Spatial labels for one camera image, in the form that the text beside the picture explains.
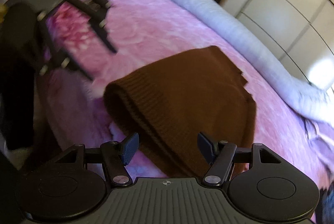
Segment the brown knitted vest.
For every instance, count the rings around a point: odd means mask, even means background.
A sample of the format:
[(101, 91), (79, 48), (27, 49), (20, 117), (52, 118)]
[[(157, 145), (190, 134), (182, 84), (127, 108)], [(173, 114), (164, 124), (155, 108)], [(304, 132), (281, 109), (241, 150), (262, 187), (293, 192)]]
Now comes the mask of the brown knitted vest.
[(109, 83), (104, 104), (125, 134), (138, 133), (141, 151), (167, 176), (203, 176), (200, 132), (250, 147), (256, 103), (241, 70), (216, 46), (153, 62)]

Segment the pink rose blanket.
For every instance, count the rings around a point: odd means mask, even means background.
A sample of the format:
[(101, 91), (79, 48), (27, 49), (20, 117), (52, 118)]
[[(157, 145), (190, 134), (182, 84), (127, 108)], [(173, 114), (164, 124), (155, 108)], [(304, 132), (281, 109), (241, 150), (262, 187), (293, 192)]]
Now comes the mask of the pink rose blanket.
[(105, 86), (165, 57), (216, 45), (242, 71), (246, 90), (257, 104), (255, 141), (268, 146), (309, 176), (319, 188), (331, 183), (323, 160), (325, 134), (333, 127), (308, 119), (288, 106), (258, 71), (225, 39), (172, 0), (112, 0), (106, 29), (118, 52), (111, 53), (88, 24), (88, 18), (68, 3), (48, 18), (59, 47), (67, 49), (91, 75), (53, 70), (37, 81), (38, 92), (59, 146), (83, 143), (98, 147), (123, 135), (102, 102)]

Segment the lavender striped quilt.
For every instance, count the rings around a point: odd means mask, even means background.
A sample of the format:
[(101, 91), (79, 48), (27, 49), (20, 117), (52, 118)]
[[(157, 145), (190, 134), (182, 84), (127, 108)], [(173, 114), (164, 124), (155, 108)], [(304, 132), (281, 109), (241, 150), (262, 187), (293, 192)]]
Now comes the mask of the lavender striped quilt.
[(333, 98), (288, 73), (269, 49), (214, 0), (172, 0), (238, 51), (276, 93), (300, 115), (333, 125)]

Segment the white wardrobe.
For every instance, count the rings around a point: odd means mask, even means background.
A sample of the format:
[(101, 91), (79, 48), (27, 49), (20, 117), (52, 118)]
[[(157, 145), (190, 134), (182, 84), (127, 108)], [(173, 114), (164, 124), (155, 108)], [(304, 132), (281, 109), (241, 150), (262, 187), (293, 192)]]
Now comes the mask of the white wardrobe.
[(221, 0), (288, 72), (333, 87), (333, 0)]

